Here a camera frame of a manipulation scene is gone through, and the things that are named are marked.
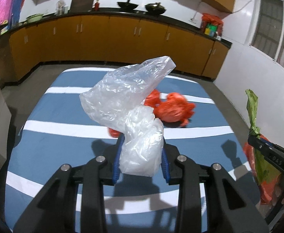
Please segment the barred window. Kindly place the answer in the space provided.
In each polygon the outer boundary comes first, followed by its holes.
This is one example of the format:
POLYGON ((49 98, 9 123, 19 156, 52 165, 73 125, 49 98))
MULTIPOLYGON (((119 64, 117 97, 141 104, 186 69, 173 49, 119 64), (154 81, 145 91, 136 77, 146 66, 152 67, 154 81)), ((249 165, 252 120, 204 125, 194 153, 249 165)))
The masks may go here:
POLYGON ((250 45, 284 68, 284 0, 257 0, 250 45))

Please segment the black pot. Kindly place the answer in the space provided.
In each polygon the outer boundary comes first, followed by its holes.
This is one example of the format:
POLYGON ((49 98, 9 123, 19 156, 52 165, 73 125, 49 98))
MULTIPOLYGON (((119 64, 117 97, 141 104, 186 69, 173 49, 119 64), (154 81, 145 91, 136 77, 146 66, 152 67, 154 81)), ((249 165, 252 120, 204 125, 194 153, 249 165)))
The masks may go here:
POLYGON ((131 0, 126 0, 125 2, 117 2, 117 5, 122 11, 125 12, 132 12, 138 7, 138 4, 132 3, 131 0))

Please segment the wooden lower cabinets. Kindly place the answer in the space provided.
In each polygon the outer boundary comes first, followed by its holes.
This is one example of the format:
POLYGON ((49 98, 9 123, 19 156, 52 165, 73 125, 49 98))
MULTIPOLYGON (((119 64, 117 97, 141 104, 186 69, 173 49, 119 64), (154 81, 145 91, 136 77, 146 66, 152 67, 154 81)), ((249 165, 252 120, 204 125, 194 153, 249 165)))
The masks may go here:
POLYGON ((41 63, 137 64, 158 56, 171 57, 182 73, 215 79, 231 46, 166 16, 51 17, 0 35, 0 82, 18 83, 41 63))

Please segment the black wok with lid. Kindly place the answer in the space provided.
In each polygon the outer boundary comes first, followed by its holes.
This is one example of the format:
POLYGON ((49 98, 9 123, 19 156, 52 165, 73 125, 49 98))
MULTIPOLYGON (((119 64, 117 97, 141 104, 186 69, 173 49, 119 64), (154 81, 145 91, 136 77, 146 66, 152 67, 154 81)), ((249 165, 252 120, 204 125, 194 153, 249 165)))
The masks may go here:
POLYGON ((161 2, 148 3, 145 5, 145 9, 148 14, 152 15, 162 15, 166 12, 166 9, 161 5, 161 2))

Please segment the red bag covered appliance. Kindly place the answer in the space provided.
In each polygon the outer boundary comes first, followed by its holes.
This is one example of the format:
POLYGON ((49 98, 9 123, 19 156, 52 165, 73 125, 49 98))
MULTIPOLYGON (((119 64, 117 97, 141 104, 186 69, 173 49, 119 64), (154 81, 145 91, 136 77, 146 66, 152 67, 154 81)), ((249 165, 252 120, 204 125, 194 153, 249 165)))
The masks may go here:
POLYGON ((218 37, 218 36, 221 37, 222 32, 223 32, 223 26, 224 26, 224 23, 219 17, 215 15, 203 13, 201 17, 200 30, 204 34, 211 36, 211 37, 218 37))

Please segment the red bottle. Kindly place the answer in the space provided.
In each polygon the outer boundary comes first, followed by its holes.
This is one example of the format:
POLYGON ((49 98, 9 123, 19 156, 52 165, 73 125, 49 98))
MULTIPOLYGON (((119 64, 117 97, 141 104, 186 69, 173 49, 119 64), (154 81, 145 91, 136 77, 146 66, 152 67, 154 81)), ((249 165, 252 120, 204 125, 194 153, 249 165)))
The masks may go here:
POLYGON ((99 6, 100 6, 99 0, 96 0, 94 5, 94 11, 99 11, 99 6))

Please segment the dark cutting board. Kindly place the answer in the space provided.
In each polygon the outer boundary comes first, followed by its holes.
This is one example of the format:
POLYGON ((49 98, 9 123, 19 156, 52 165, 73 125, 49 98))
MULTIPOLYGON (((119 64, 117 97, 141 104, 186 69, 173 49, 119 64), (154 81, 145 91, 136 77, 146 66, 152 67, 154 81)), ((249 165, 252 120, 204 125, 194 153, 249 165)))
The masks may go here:
POLYGON ((83 13, 92 10, 94 0, 72 0, 69 13, 83 13))

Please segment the blue striped tablecloth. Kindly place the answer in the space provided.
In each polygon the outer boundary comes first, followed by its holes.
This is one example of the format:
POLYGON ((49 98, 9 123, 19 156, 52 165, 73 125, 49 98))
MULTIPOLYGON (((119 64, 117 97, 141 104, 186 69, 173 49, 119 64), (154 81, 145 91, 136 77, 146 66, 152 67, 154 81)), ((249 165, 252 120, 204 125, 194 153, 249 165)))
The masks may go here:
MULTIPOLYGON (((84 112, 79 95, 103 78, 105 68, 72 68, 47 85, 39 80, 31 92, 20 93, 37 105, 21 128, 12 150, 6 179, 4 213, 13 228, 30 201, 63 164, 79 166, 116 143, 108 129, 84 112)), ((210 82, 167 76, 158 85, 161 97, 177 92, 196 104, 185 128, 165 125, 165 140, 196 163, 220 163, 253 201, 260 192, 237 137, 220 110, 220 92, 210 82)), ((173 232, 178 187, 168 185, 161 172, 152 178, 122 175, 114 187, 104 187, 109 232, 173 232)))

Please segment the olive green foil bag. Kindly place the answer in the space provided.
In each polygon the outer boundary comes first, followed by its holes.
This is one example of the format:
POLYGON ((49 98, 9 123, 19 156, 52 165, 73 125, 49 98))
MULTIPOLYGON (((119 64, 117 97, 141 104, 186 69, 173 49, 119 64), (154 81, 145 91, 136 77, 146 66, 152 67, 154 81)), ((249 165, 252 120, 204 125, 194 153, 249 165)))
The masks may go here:
POLYGON ((248 112, 249 117, 249 138, 251 139, 250 142, 248 142, 251 146, 253 146, 255 149, 259 150, 259 143, 260 139, 263 138, 267 141, 266 138, 264 138, 260 134, 260 128, 256 125, 256 117, 257 117, 257 110, 258 110, 258 97, 257 95, 250 89, 247 89, 245 91, 247 95, 247 105, 246 109, 248 112))

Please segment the clear plastic bag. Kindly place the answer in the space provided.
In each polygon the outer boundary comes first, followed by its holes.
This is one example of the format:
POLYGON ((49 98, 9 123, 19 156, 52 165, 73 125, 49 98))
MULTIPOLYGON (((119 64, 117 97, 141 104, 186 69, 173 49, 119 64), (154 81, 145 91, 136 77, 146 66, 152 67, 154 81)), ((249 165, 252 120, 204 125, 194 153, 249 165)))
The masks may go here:
POLYGON ((164 126, 143 101, 175 67, 168 56, 124 66, 79 96, 92 120, 124 134, 119 158, 123 174, 152 177, 160 167, 164 126))

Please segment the red plastic trash basket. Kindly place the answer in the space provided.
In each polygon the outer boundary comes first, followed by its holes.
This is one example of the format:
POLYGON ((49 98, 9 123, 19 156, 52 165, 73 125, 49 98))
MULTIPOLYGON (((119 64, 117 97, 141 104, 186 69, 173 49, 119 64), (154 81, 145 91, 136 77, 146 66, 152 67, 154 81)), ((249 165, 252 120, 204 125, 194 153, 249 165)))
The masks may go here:
POLYGON ((245 143, 243 152, 247 157, 256 183, 260 189, 260 203, 267 205, 272 200, 280 171, 267 162, 262 153, 248 142, 245 143))

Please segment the green bowl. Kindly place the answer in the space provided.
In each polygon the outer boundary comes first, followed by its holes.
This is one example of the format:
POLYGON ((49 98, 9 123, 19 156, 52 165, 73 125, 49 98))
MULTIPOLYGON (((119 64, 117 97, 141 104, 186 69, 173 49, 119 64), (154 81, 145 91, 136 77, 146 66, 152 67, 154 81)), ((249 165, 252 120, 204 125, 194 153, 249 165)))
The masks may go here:
POLYGON ((40 21, 42 18, 43 18, 43 14, 38 13, 38 14, 33 14, 33 15, 28 16, 26 20, 27 20, 27 23, 29 24, 29 23, 40 21))

